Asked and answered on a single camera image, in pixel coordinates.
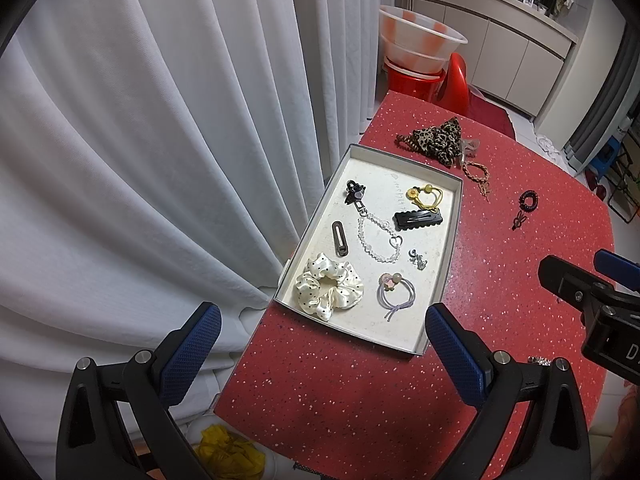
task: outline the cream polka dot scrunchie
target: cream polka dot scrunchie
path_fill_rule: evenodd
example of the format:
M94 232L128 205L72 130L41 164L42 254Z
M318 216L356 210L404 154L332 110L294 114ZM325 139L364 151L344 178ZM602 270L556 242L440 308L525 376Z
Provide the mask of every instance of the cream polka dot scrunchie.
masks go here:
M320 278L336 281L326 293L320 295ZM307 314L316 314L329 321L334 308L351 308L364 293L364 284L349 262L338 263L320 253L306 263L304 272L296 280L298 304Z

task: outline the small silver charm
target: small silver charm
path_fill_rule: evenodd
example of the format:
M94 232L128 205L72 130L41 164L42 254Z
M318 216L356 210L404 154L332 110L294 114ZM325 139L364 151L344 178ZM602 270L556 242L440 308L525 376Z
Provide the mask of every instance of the small silver charm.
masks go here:
M542 366L551 366L552 362L553 361L551 359L547 359L546 357L540 357L540 356L530 356L529 359L527 359L527 363L542 365Z
M409 260L418 266L418 270L424 270L427 267L427 261L422 259L422 255L418 254L415 249L409 251Z

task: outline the white curtain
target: white curtain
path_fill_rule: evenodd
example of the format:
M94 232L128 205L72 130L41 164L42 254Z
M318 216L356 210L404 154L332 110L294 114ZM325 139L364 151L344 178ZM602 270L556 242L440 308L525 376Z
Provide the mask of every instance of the white curtain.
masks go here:
M44 478L80 357L206 300L222 335L174 417L228 378L372 116L379 0L310 1L38 0L0 58L0 414Z
M380 0L294 0L322 176L374 114Z

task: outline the red plastic stool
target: red plastic stool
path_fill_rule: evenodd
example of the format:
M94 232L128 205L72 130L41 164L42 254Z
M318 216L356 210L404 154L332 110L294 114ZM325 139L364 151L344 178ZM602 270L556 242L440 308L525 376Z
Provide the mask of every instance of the red plastic stool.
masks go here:
M434 103L455 114L466 116L469 109L469 88L466 84L466 64L460 54L449 57L449 69L439 74L420 74L396 65L385 58L389 89Z
M432 101L440 84L447 75L444 69L435 75L412 72L396 65L387 58L385 58L385 65L389 79L389 90L428 102Z

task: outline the black spiral hair tie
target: black spiral hair tie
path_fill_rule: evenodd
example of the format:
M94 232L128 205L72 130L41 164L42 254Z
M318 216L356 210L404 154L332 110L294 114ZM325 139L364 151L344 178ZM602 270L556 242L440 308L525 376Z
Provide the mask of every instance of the black spiral hair tie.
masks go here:
M531 199L531 205L527 204L527 198ZM518 215L513 219L513 227L511 228L513 231L522 227L523 222L527 219L527 216L523 211L531 213L536 210L538 207L538 194L532 189L529 189L520 195L519 202L521 211L518 211Z
M531 199L531 205L528 205L527 202L525 202L525 200L527 198ZM528 191L525 191L523 194L520 195L520 209L522 209L525 213L531 213L533 211L536 210L536 208L538 207L538 194L533 191L532 189L529 189Z

